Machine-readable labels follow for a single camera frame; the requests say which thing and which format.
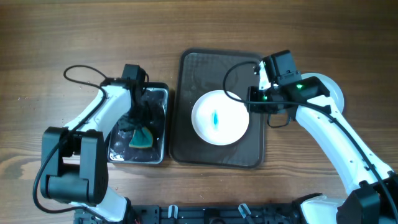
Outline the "green yellow sponge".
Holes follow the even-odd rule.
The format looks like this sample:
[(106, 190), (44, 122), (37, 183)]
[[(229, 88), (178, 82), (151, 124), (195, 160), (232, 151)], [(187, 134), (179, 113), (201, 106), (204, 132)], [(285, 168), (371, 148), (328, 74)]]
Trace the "green yellow sponge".
[(153, 135), (147, 127), (141, 127), (134, 130), (129, 147), (146, 149), (152, 147), (154, 142)]

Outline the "white plate blue stain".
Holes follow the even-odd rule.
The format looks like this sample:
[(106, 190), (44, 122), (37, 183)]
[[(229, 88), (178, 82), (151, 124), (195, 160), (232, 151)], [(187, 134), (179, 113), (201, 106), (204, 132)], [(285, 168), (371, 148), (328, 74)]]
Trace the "white plate blue stain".
[(191, 122), (194, 131), (205, 142), (226, 146), (240, 140), (249, 127), (249, 113), (234, 93), (209, 91), (194, 104)]

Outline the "white plate front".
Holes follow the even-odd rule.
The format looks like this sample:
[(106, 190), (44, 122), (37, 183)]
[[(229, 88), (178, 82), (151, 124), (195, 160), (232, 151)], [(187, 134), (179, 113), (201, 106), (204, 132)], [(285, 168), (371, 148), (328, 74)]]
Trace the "white plate front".
[[(261, 61), (259, 65), (254, 67), (254, 74), (259, 76), (259, 90), (266, 91), (271, 88), (271, 80), (266, 72), (266, 64), (264, 61)], [(343, 96), (343, 92), (338, 84), (329, 78), (326, 75), (321, 73), (304, 73), (301, 75), (302, 79), (310, 78), (310, 77), (317, 77), (329, 90), (330, 96), (334, 99), (335, 104), (340, 111), (343, 112), (345, 99)]]

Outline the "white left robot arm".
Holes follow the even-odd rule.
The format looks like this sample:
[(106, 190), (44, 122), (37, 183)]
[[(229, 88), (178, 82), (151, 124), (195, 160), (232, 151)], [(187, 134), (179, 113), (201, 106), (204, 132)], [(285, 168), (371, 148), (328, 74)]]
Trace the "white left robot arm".
[(41, 166), (32, 198), (65, 203), (59, 213), (79, 210), (102, 223), (137, 223), (131, 201), (108, 185), (106, 140), (115, 126), (131, 134), (128, 147), (148, 149), (154, 145), (150, 129), (150, 105), (142, 101), (147, 83), (138, 79), (105, 78), (97, 97), (73, 121), (62, 128), (49, 127), (42, 138)]

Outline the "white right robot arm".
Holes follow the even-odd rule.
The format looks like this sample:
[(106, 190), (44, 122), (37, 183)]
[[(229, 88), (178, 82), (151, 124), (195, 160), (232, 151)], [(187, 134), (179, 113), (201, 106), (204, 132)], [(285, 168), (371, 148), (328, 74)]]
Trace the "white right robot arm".
[(318, 73), (248, 88), (248, 110), (286, 112), (316, 140), (347, 198), (315, 194), (298, 203), (304, 223), (397, 223), (397, 174), (370, 150), (341, 113), (339, 86)]

